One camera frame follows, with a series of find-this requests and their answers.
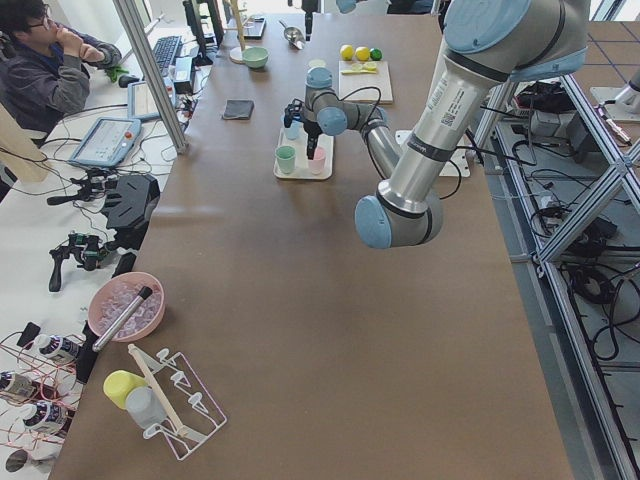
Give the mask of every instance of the pink bowl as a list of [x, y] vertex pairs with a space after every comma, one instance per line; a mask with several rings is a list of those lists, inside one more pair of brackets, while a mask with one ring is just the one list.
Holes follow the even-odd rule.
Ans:
[[112, 278], [107, 283], [105, 283], [100, 290], [96, 292], [91, 300], [91, 304], [89, 305], [89, 327], [96, 335], [102, 335], [106, 329], [107, 325], [104, 323], [101, 325], [102, 315], [103, 315], [103, 304], [107, 303], [109, 300], [115, 298], [116, 288], [120, 285], [122, 288], [122, 284], [126, 284], [130, 288], [136, 287], [136, 285], [142, 284], [153, 290], [153, 294], [149, 299], [151, 299], [154, 295], [160, 295], [160, 306], [158, 311], [155, 313], [151, 322], [147, 323], [144, 327], [137, 330], [132, 335], [127, 336], [118, 336], [113, 337], [113, 341], [115, 342], [133, 342], [134, 340], [138, 340], [139, 338], [146, 337], [151, 332], [153, 332], [156, 327], [162, 321], [162, 317], [164, 316], [165, 310], [165, 296], [164, 289], [162, 288], [162, 284], [160, 281], [154, 277], [153, 275], [145, 272], [129, 272], [123, 273], [122, 275], [118, 275], [115, 278]]

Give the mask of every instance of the bowl of ice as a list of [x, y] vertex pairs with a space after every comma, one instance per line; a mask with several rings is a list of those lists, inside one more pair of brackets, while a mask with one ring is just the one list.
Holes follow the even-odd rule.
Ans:
[[113, 337], [116, 342], [133, 342], [153, 332], [162, 321], [165, 309], [164, 289], [160, 281], [145, 272], [128, 272], [105, 283], [89, 305], [89, 327], [98, 336], [116, 321], [142, 287], [151, 295], [131, 315]]

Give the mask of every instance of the green bowl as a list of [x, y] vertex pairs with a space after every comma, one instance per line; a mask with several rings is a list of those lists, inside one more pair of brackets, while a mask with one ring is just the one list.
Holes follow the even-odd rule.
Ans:
[[263, 47], [248, 47], [242, 52], [242, 60], [249, 68], [262, 68], [268, 59], [269, 51]]

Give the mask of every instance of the cutting board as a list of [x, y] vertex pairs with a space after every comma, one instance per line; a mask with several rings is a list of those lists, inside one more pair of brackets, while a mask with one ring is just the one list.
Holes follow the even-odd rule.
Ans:
[[[338, 70], [351, 69], [352, 63], [340, 61]], [[357, 75], [343, 75], [338, 72], [338, 95], [345, 97], [354, 90], [362, 87], [378, 87], [382, 92], [381, 104], [393, 103], [393, 92], [391, 91], [391, 77], [389, 76], [389, 63], [382, 60], [378, 64], [378, 73], [362, 73]], [[352, 102], [375, 102], [378, 99], [378, 92], [373, 89], [362, 90], [351, 95], [348, 100]]]

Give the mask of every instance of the person's hand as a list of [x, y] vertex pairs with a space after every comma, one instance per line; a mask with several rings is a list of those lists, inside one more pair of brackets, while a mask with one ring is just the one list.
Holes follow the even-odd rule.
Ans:
[[91, 45], [83, 43], [80, 47], [80, 58], [89, 63], [101, 62], [104, 60], [104, 52], [101, 52]]
[[66, 55], [80, 57], [80, 48], [84, 42], [78, 35], [67, 28], [59, 28], [56, 32], [56, 40], [62, 45]]

